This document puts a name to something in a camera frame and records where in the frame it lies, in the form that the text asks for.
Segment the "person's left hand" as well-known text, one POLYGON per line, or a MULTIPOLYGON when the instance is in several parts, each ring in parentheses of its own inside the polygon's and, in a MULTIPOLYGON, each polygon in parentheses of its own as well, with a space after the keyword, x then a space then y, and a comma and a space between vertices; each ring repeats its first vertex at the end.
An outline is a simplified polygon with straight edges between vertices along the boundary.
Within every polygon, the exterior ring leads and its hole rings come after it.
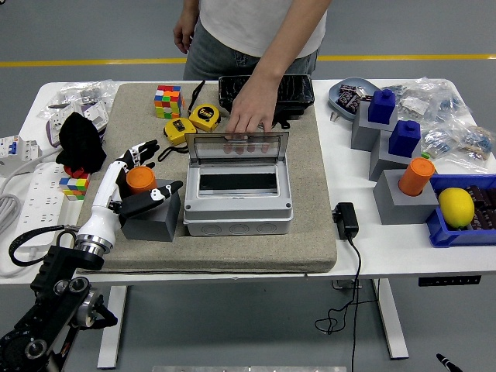
POLYGON ((254 133, 262 126, 265 133, 272 131, 278 84, 258 84, 248 81, 235 98, 226 132, 229 134, 254 133))

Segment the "person's right hand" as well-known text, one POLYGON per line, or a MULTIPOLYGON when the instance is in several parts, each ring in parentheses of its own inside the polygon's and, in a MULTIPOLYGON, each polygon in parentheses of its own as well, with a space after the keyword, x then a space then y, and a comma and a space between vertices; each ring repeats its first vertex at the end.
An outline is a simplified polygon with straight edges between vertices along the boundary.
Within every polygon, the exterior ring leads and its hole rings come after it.
POLYGON ((183 53, 187 54, 195 34, 196 18, 192 15, 181 15, 174 29, 174 44, 183 53))

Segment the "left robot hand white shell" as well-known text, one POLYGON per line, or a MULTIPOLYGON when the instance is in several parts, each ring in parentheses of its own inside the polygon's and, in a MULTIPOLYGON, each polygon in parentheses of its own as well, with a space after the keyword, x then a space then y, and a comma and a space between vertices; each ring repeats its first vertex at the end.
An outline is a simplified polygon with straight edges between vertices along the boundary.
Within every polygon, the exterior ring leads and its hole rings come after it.
POLYGON ((159 150, 155 139, 130 147, 108 166, 91 207, 91 217, 79 229, 75 241, 77 250, 100 249, 104 253, 115 245, 115 232, 120 218, 130 218, 163 204, 182 186, 174 181, 134 195, 126 183, 126 175, 142 165, 159 150))

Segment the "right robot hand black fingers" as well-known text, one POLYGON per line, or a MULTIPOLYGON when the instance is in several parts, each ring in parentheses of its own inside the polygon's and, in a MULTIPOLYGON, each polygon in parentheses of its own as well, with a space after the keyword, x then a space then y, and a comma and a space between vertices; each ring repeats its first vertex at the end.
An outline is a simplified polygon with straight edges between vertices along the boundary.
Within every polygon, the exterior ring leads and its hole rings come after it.
POLYGON ((436 358, 449 372, 462 372, 456 364, 450 361, 447 357, 443 356, 441 353, 437 353, 436 358))

